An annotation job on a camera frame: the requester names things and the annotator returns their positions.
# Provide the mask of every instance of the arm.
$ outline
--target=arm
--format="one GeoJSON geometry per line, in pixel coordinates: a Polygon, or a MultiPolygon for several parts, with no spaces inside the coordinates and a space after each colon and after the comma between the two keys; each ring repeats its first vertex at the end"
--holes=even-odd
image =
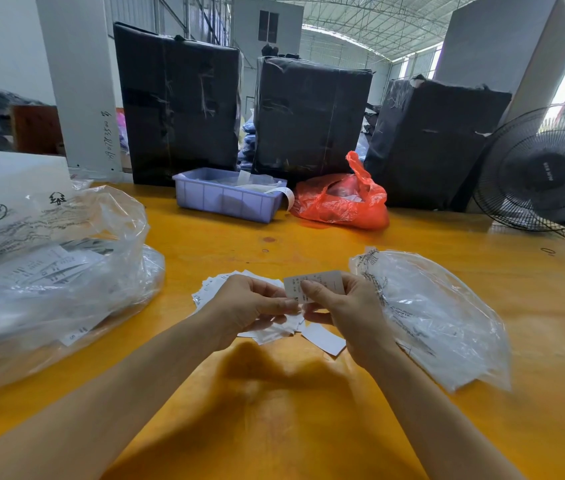
{"type": "Polygon", "coordinates": [[[247,327],[298,312],[284,290],[231,276],[196,314],[0,437],[0,478],[97,479],[189,374],[247,327]]]}
{"type": "Polygon", "coordinates": [[[303,282],[305,318],[333,323],[353,359],[374,378],[432,480],[514,480],[523,476],[396,345],[376,290],[343,273],[346,295],[303,282]],[[317,310],[326,308],[328,314],[317,310]]]}

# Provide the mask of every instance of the fan grille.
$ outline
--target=fan grille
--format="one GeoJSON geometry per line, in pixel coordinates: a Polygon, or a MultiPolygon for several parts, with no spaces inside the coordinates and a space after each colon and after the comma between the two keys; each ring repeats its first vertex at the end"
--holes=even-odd
{"type": "Polygon", "coordinates": [[[490,136],[474,198],[494,220],[531,231],[565,228],[565,105],[519,116],[490,136]]]}

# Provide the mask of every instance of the person's left hand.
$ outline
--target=person's left hand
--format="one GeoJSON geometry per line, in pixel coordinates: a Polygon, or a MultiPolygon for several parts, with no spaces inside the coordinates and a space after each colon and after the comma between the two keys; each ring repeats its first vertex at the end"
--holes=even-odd
{"type": "Polygon", "coordinates": [[[272,322],[283,323],[285,314],[300,312],[298,301],[287,298],[284,289],[243,274],[233,274],[197,314],[219,333],[223,350],[241,331],[261,330],[272,322]]]}

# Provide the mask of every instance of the yellow wooden table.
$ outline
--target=yellow wooden table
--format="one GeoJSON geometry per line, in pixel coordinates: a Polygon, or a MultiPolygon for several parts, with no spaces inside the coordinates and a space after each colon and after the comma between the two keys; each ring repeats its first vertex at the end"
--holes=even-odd
{"type": "MultiPolygon", "coordinates": [[[[531,479],[565,479],[565,240],[494,232],[485,216],[391,210],[363,232],[279,211],[269,225],[179,209],[173,189],[121,185],[147,207],[164,290],[95,344],[0,389],[0,434],[92,379],[194,310],[208,276],[271,278],[347,269],[365,246],[422,254],[468,284],[506,324],[511,393],[474,382],[452,400],[531,479]]],[[[106,479],[422,479],[391,409],[347,351],[300,335],[237,339],[185,381],[106,479]]]]}

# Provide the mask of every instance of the red plastic bag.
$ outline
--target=red plastic bag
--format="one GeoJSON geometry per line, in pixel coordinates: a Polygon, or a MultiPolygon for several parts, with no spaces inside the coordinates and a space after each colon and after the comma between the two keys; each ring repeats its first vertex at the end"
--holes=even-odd
{"type": "Polygon", "coordinates": [[[374,183],[356,152],[347,153],[346,158],[353,175],[336,173],[299,183],[291,213],[310,221],[361,229],[386,227],[389,215],[385,189],[374,183]]]}

